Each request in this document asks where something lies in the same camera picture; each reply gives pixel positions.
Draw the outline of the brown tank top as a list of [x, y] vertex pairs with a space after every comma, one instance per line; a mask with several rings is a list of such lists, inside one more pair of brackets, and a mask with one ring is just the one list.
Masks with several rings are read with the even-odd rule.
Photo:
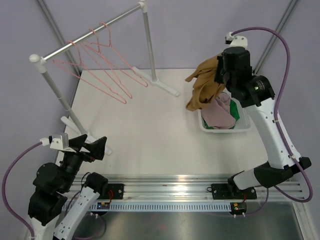
[[185, 107], [188, 111], [194, 112], [207, 108], [226, 88], [223, 83], [215, 82], [219, 56], [220, 54], [200, 63], [196, 70], [185, 79], [188, 83], [196, 79], [192, 86], [191, 98]]

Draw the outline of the pink hanger of brown top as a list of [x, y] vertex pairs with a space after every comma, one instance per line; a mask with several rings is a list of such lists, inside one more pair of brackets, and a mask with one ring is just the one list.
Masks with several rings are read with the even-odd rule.
[[134, 67], [132, 65], [130, 65], [125, 59], [124, 57], [119, 54], [119, 52], [113, 47], [113, 44], [112, 44], [112, 37], [111, 37], [111, 30], [109, 28], [109, 26], [104, 23], [104, 22], [100, 22], [99, 23], [101, 26], [104, 26], [106, 27], [106, 29], [108, 30], [108, 44], [104, 44], [104, 43], [100, 43], [99, 42], [99, 37], [97, 36], [96, 37], [96, 45], [98, 45], [99, 47], [106, 47], [106, 48], [110, 48], [119, 58], [120, 60], [133, 72], [134, 75], [136, 75], [137, 77], [139, 77], [143, 83], [141, 83], [140, 81], [138, 81], [137, 79], [135, 79], [136, 82], [138, 82], [140, 85], [142, 85], [143, 87], [147, 88], [149, 85], [148, 85], [148, 82], [147, 80], [142, 77], [140, 74], [138, 74], [135, 70], [134, 70]]

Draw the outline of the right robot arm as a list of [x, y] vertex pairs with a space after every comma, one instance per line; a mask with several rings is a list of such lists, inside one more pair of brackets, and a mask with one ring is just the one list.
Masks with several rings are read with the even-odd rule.
[[231, 96], [253, 120], [267, 153], [267, 161], [251, 170], [239, 172], [227, 180], [227, 193], [239, 198], [247, 189], [275, 187], [312, 163], [294, 148], [280, 119], [276, 117], [275, 93], [270, 81], [253, 75], [250, 52], [241, 46], [226, 48], [217, 58], [215, 81], [224, 83]]

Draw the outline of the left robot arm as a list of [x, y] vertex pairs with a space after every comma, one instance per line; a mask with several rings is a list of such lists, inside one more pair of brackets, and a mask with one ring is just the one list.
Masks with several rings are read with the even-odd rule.
[[59, 165], [49, 162], [42, 165], [33, 181], [35, 192], [30, 198], [28, 215], [35, 240], [70, 240], [89, 207], [97, 199], [108, 194], [108, 179], [92, 172], [64, 219], [57, 223], [63, 206], [83, 162], [102, 160], [105, 156], [107, 137], [103, 136], [87, 143], [87, 134], [69, 139], [66, 133], [54, 134], [40, 139], [43, 146], [61, 151], [63, 159]]

